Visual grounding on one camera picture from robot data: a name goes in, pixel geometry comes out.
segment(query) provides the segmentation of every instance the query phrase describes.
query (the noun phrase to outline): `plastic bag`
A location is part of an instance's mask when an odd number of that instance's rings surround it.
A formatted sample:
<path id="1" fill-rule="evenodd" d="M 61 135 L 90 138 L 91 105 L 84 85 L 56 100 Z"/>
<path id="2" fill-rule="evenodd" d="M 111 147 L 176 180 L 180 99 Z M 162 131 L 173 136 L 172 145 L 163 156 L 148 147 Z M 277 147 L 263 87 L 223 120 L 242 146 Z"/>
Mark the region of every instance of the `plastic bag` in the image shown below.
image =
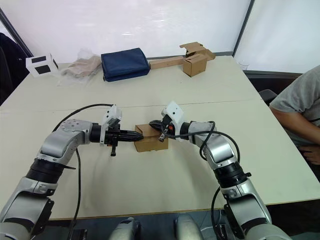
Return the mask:
<path id="1" fill-rule="evenodd" d="M 59 71 L 58 86 L 86 84 L 101 69 L 101 58 L 89 49 L 81 49 L 77 60 Z"/>

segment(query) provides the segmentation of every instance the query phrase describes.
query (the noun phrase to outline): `white wall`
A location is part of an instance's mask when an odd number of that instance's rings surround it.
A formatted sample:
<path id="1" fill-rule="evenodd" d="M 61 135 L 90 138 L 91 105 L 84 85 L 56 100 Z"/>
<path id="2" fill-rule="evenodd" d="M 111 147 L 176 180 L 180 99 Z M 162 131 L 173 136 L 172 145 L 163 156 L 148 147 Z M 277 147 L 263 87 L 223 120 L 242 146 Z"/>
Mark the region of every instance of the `white wall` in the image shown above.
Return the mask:
<path id="1" fill-rule="evenodd" d="M 320 65 L 320 0 L 255 0 L 235 59 L 258 71 Z"/>
<path id="2" fill-rule="evenodd" d="M 34 55 L 72 62 L 80 48 L 109 53 L 140 47 L 147 57 L 181 55 L 198 41 L 233 51 L 250 0 L 0 0 Z"/>

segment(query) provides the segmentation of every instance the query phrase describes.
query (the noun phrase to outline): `blue pouch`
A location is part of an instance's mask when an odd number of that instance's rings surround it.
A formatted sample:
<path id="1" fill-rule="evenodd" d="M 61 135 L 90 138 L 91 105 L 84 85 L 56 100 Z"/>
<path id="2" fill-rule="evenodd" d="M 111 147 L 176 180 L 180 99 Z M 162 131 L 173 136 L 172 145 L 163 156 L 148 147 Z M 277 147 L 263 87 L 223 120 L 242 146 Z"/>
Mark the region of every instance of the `blue pouch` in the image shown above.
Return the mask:
<path id="1" fill-rule="evenodd" d="M 103 80 L 107 82 L 147 75 L 149 63 L 140 48 L 101 54 Z"/>

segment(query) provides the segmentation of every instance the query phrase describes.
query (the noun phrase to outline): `wooden block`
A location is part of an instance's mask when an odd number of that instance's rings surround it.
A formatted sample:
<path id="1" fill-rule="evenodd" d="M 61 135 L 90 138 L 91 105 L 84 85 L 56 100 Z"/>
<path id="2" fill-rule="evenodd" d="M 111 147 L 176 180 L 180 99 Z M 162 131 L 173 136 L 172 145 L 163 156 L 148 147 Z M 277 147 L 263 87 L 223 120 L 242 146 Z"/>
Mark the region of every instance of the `wooden block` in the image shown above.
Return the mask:
<path id="1" fill-rule="evenodd" d="M 150 62 L 151 69 L 161 69 L 175 65 L 182 65 L 184 63 L 183 56 L 174 56 L 165 59 L 153 60 Z"/>

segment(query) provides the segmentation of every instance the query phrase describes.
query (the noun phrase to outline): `beige cloth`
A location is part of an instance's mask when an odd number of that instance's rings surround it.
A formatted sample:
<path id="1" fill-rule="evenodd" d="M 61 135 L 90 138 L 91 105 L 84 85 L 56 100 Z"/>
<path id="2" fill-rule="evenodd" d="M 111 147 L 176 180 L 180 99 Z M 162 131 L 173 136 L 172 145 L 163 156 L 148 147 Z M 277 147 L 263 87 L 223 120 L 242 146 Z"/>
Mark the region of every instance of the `beige cloth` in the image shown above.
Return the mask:
<path id="1" fill-rule="evenodd" d="M 78 59 L 64 69 L 62 75 L 73 75 L 76 78 L 90 76 L 96 73 L 96 69 L 101 65 L 101 58 L 99 56 L 92 56 L 89 59 Z"/>

